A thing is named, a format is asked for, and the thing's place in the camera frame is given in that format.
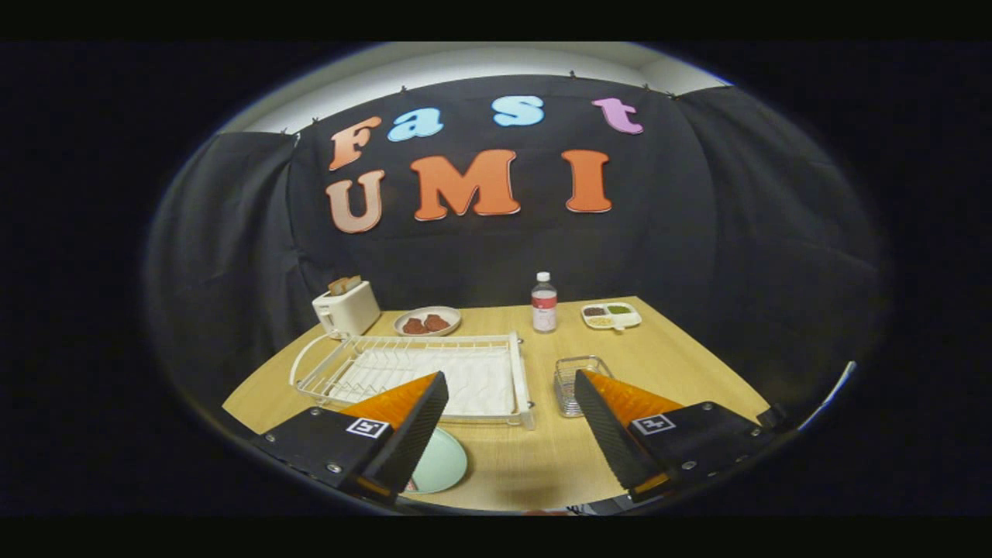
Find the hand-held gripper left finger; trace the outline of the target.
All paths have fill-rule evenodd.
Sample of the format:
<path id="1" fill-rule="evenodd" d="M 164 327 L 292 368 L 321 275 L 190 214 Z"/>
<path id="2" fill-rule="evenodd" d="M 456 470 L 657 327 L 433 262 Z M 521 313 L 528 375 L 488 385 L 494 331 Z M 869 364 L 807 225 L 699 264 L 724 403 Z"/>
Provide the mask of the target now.
<path id="1" fill-rule="evenodd" d="M 252 438 L 291 470 L 350 497 L 392 505 L 449 402 L 442 371 L 340 410 L 311 407 Z"/>

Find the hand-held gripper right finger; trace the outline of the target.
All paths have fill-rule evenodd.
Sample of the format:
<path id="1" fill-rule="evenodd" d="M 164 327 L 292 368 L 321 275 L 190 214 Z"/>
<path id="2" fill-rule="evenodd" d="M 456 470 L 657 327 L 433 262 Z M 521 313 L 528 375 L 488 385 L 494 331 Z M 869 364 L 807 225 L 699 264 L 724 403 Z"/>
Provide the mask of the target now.
<path id="1" fill-rule="evenodd" d="M 683 405 L 580 370 L 574 395 L 631 501 L 694 490 L 756 458 L 775 433 L 713 401 Z"/>

